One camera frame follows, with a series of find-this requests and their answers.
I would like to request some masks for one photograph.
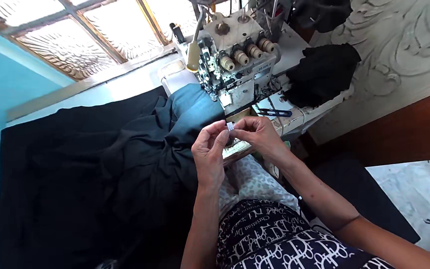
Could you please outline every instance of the black cloth pile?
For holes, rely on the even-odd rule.
[[[349,44],[324,45],[303,50],[305,58],[287,71],[292,83],[284,95],[297,107],[317,107],[349,89],[357,64],[361,61]]]
[[[350,0],[297,0],[290,17],[290,26],[298,22],[302,28],[315,29],[320,33],[334,30],[349,17]]]
[[[199,85],[1,132],[0,269],[179,268],[197,189],[190,148],[223,109]]]

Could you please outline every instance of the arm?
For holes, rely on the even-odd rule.
[[[182,269],[215,268],[218,237],[218,192],[224,180],[222,151],[228,140],[225,121],[206,126],[192,146],[198,190]]]
[[[342,241],[398,269],[430,268],[430,252],[370,223],[294,156],[266,117],[245,117],[230,135],[247,141],[278,167],[319,219]]]

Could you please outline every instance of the forearm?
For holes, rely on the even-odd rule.
[[[430,252],[360,217],[337,231],[344,242],[387,261],[397,269],[430,268]]]
[[[215,268],[217,237],[218,189],[199,186],[181,268]]]
[[[291,152],[278,161],[277,167],[330,230],[337,231],[359,216],[350,202],[323,183]]]

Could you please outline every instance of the small white label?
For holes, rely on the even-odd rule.
[[[232,122],[227,122],[226,125],[228,127],[228,131],[233,130],[233,123]]]

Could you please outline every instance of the black and white patterned shirt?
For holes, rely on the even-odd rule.
[[[291,208],[268,200],[242,200],[222,219],[220,269],[393,269],[384,260],[312,230]]]

